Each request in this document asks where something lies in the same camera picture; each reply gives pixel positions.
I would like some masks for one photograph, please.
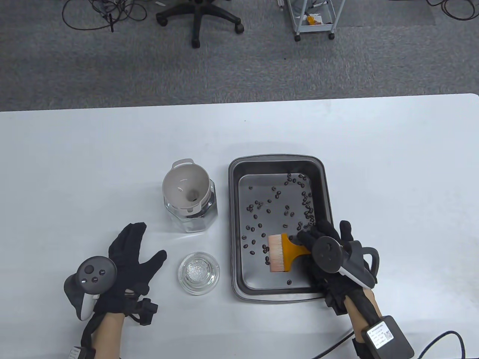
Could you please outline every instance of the hand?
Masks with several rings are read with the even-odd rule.
[[[309,251],[312,251],[314,243],[323,236],[332,237],[341,245],[353,240],[351,224],[348,221],[341,221],[339,228],[341,237],[331,223],[321,220],[309,231],[300,231],[297,238]],[[306,258],[305,265],[315,284],[325,290],[327,306],[332,307],[337,315],[346,314],[347,310],[344,306],[346,295],[356,289],[362,289],[362,287],[339,273],[331,274],[323,271],[311,256]]]
[[[96,313],[125,313],[127,299],[138,299],[140,295],[148,294],[148,283],[163,265],[166,252],[161,250],[148,262],[139,263],[140,245],[146,228],[144,223],[130,223],[110,245],[108,258],[116,265],[116,282],[100,295],[94,308]]]

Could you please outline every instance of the sticker label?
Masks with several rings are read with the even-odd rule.
[[[73,347],[73,349],[70,351],[70,355],[68,356],[68,359],[78,359],[80,356],[80,348]]]
[[[391,331],[384,322],[375,325],[366,333],[376,349],[381,348],[383,345],[394,339]]]

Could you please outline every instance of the pastry brush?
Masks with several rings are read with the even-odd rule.
[[[268,236],[270,272],[289,272],[299,256],[311,254],[305,246],[292,243],[286,233]]]

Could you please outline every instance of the forearm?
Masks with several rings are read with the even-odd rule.
[[[125,315],[107,313],[93,338],[95,359],[118,359],[120,357],[121,332]]]
[[[364,293],[369,301],[372,303],[374,308],[376,309],[377,315],[382,317],[382,314],[377,306],[376,299],[374,298],[374,294],[370,289],[364,289]],[[344,300],[344,305],[348,311],[349,318],[351,319],[351,323],[353,324],[354,335],[356,336],[356,341],[358,343],[364,343],[363,337],[361,336],[361,331],[367,328],[369,325],[367,321],[363,318],[363,316],[359,313],[358,309],[354,305],[353,301],[346,296]]]

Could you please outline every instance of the dark metal tray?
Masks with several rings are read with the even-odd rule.
[[[230,164],[228,182],[235,293],[242,299],[260,302],[322,298],[322,293],[315,292],[310,286],[301,257],[293,262],[289,272],[271,273],[265,261],[268,253],[263,252],[262,246],[268,244],[270,235],[287,233],[295,236],[299,221],[302,229],[308,224],[303,192],[307,196],[311,193],[308,206],[313,208],[315,220],[332,222],[323,164],[315,157],[301,155],[242,157]],[[247,209],[251,205],[254,206],[252,212]]]

